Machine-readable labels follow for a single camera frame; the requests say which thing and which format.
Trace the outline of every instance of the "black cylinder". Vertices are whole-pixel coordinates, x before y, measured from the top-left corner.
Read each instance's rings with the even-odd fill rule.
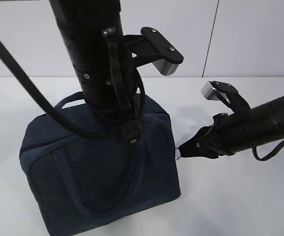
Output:
[[[132,55],[123,42],[119,0],[50,0],[56,22],[82,87],[85,101],[101,112],[119,110],[110,83],[109,48],[102,31],[116,28],[119,63],[127,96],[133,99]]]
[[[243,116],[232,114],[220,119],[215,132],[223,149],[230,153],[284,139],[284,96]]]

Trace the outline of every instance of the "white table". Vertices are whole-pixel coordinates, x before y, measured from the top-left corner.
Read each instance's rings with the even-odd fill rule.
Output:
[[[252,107],[284,95],[284,78],[217,80],[233,84]],[[170,113],[177,144],[211,124],[213,115],[229,112],[221,102],[201,96],[206,81],[144,80],[147,94]],[[74,78],[34,82],[52,104],[80,90]],[[27,124],[41,113],[14,78],[0,78],[0,236],[48,235],[18,158]],[[272,147],[260,148],[260,155]],[[182,192],[178,200],[81,235],[284,236],[284,149],[264,163],[249,150],[217,160],[181,159],[177,166]]]

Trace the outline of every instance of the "navy blue bag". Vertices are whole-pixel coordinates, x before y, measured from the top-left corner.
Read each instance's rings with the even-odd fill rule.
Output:
[[[87,130],[103,132],[76,93],[56,109]],[[133,144],[75,135],[44,114],[26,130],[20,162],[51,236],[72,236],[180,196],[170,117],[151,98]]]

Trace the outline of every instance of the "bag strap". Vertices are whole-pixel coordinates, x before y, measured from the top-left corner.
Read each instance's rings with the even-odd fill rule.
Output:
[[[74,101],[79,101],[79,100],[83,100],[84,99],[84,95],[82,92],[76,92],[64,99],[62,99],[60,102],[58,102],[57,105],[55,105],[56,109],[61,109],[63,108],[63,106],[69,102],[74,102]]]
[[[144,143],[143,140],[139,140],[134,144],[130,144],[128,147],[129,158],[133,157],[133,165],[129,174],[128,187],[119,202],[113,207],[104,211],[93,211],[89,209],[81,194],[80,189],[69,161],[67,150],[65,148],[59,148],[55,150],[52,155],[56,160],[56,164],[61,175],[61,178],[65,184],[65,187],[72,198],[74,204],[78,208],[79,212],[88,219],[101,219],[113,215],[117,211],[126,206],[134,197],[141,181],[143,167],[144,167]]]

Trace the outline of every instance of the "black bracket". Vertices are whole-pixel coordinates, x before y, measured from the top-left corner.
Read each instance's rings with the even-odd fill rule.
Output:
[[[134,67],[153,63],[162,75],[171,75],[183,62],[183,56],[156,29],[144,27],[141,35],[125,35],[128,48],[137,56]]]

